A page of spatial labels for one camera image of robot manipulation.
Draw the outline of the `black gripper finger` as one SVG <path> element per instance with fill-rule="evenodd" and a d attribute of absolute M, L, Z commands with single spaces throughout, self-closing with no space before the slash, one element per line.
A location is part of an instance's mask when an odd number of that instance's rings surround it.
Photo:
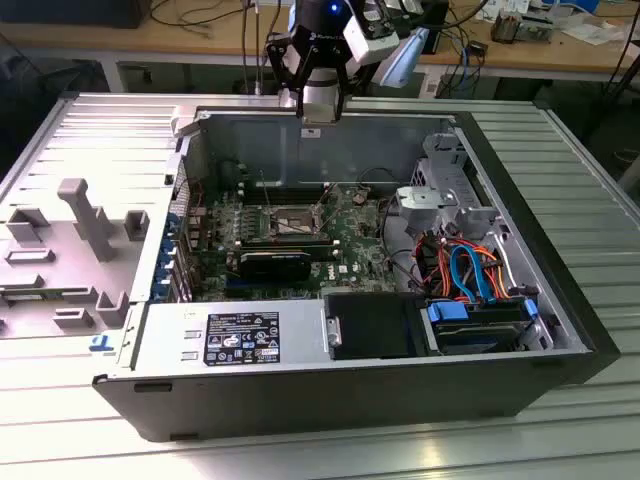
<path fill-rule="evenodd" d="M 333 55 L 338 84 L 338 97 L 335 105 L 335 120 L 339 121 L 341 119 L 344 108 L 345 96 L 349 92 L 350 83 L 346 70 L 347 60 L 344 56 L 344 52 L 340 48 L 334 48 Z"/>
<path fill-rule="evenodd" d="M 285 65 L 284 58 L 289 48 L 298 55 L 294 70 Z M 296 95 L 296 116 L 304 115 L 304 87 L 309 79 L 309 43 L 304 32 L 271 36 L 266 43 L 266 53 L 276 81 L 281 87 Z"/>

